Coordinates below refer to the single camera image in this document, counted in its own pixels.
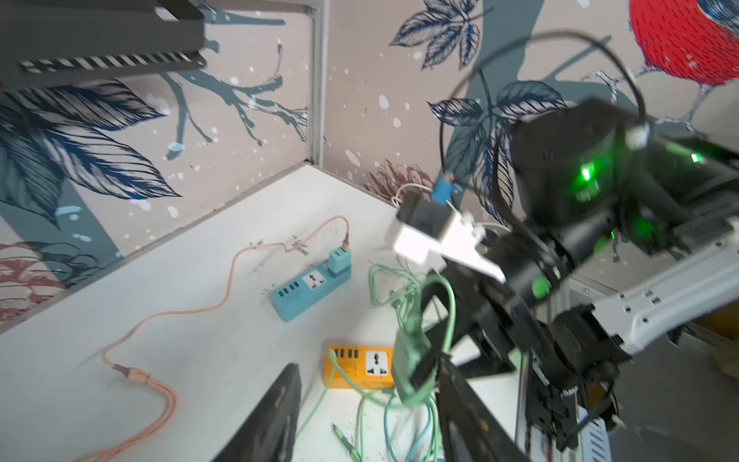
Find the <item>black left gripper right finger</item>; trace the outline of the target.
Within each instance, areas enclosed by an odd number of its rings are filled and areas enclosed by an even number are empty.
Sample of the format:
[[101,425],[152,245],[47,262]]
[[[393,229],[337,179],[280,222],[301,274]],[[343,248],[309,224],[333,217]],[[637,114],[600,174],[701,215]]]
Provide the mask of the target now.
[[437,382],[436,400],[446,462],[527,461],[448,354],[440,357]]

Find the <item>orange power strip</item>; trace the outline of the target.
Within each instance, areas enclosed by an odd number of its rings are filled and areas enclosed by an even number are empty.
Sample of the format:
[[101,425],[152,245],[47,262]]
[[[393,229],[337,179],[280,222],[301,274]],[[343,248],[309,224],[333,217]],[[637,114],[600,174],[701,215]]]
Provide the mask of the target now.
[[394,350],[375,346],[330,346],[344,373],[363,391],[390,390]]

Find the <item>light green charger plug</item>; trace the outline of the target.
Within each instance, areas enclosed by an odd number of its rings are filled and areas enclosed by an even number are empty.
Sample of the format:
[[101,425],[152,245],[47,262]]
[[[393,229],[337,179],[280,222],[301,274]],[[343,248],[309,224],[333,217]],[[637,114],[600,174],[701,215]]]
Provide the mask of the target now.
[[441,342],[433,344],[421,330],[398,329],[394,345],[392,376],[401,404],[413,407],[424,402],[436,389],[440,361],[450,352],[452,334],[442,322]]

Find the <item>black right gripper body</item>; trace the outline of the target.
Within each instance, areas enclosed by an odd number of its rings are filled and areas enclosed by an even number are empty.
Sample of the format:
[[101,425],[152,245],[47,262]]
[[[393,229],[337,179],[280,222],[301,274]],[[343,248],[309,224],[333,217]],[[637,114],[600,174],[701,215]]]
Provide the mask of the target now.
[[464,377],[510,372],[513,366],[508,353],[514,348],[552,366],[554,342],[532,314],[551,294],[552,285],[543,276],[527,279],[518,290],[473,271],[431,273],[421,289],[421,310],[438,298],[448,308],[448,317],[421,333],[425,350],[418,362],[418,377],[434,377],[441,356],[466,336],[477,345],[479,356],[460,367]]

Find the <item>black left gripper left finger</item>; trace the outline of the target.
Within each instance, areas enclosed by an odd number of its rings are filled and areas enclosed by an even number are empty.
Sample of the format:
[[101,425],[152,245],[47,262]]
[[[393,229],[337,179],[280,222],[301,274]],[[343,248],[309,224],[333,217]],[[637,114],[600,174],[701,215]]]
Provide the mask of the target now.
[[213,462],[291,461],[298,431],[299,366],[288,364]]

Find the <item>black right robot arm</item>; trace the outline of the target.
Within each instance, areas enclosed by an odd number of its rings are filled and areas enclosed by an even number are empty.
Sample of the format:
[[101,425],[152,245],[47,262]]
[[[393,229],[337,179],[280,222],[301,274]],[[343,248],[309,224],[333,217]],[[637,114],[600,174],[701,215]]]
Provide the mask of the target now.
[[[652,132],[646,104],[635,113],[598,99],[568,107],[540,83],[514,83],[485,103],[452,96],[435,103],[460,138],[443,154],[456,177],[485,159],[473,189],[509,232],[491,237],[467,225],[441,192],[412,198],[398,219],[439,248],[446,267],[424,301],[450,315],[429,333],[411,333],[403,383],[440,380],[446,426],[465,429],[481,415],[466,382],[510,371],[512,350],[532,355],[539,373],[532,423],[560,449],[610,408],[602,398],[575,417],[571,390],[612,388],[619,365],[685,323],[738,296],[738,171]],[[551,323],[534,308],[614,235],[648,255],[678,249],[686,259],[629,293],[575,306]]]

